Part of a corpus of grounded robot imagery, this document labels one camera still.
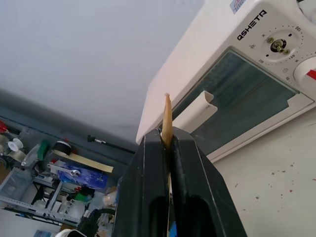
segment red object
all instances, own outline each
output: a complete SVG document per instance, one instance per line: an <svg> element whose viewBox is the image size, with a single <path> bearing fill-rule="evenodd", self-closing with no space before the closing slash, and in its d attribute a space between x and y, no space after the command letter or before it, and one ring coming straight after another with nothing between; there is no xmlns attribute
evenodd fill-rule
<svg viewBox="0 0 316 237"><path fill-rule="evenodd" d="M314 70L310 70L307 75L311 78L313 78L314 80L316 80L316 71Z"/></svg>
<svg viewBox="0 0 316 237"><path fill-rule="evenodd" d="M6 128L4 122L0 120L0 133L6 132L8 129Z"/></svg>
<svg viewBox="0 0 316 237"><path fill-rule="evenodd" d="M52 162L53 164L55 164L59 159L52 159L50 162Z"/></svg>
<svg viewBox="0 0 316 237"><path fill-rule="evenodd" d="M79 193L81 191L81 187L76 187L75 188L75 193Z"/></svg>

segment metal screw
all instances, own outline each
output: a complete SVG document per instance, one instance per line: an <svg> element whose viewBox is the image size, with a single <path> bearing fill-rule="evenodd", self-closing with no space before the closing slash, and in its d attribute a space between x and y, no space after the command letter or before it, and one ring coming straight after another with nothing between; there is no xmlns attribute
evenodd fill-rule
<svg viewBox="0 0 316 237"><path fill-rule="evenodd" d="M273 37L267 38L267 43L273 43L273 41L275 41Z"/></svg>
<svg viewBox="0 0 316 237"><path fill-rule="evenodd" d="M285 54L285 55L287 55L287 54L289 54L291 51L289 50L289 49L286 49L284 52L283 52L283 54Z"/></svg>
<svg viewBox="0 0 316 237"><path fill-rule="evenodd" d="M279 53L283 53L284 52L284 48L282 48L282 46L278 46L276 48L276 50L279 52Z"/></svg>

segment temperature dial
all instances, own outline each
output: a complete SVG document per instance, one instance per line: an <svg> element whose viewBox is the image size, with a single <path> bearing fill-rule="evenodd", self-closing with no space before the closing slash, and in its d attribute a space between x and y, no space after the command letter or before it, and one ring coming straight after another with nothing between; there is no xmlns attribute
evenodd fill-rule
<svg viewBox="0 0 316 237"><path fill-rule="evenodd" d="M298 65L294 77L303 89L316 92L316 57L309 58Z"/></svg>

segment blue package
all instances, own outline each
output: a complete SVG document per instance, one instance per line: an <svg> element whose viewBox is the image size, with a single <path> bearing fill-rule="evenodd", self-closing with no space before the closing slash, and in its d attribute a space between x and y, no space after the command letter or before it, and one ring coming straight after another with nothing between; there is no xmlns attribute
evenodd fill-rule
<svg viewBox="0 0 316 237"><path fill-rule="evenodd" d="M80 168L67 163L62 167L69 170L76 169L80 172L79 176L71 176L69 173L58 171L57 176L64 183L76 183L81 186L87 186L91 189L104 189L107 184L108 176L101 172Z"/></svg>

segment wooden stick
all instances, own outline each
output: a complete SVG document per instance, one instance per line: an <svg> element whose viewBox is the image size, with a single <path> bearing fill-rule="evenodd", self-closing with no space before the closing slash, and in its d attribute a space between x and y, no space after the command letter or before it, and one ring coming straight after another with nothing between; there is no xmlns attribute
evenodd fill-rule
<svg viewBox="0 0 316 237"><path fill-rule="evenodd" d="M166 149L170 149L171 141L173 138L172 131L172 109L171 109L171 100L170 95L168 93L166 95L166 104L164 107L164 117L162 121L162 141L166 147Z"/></svg>

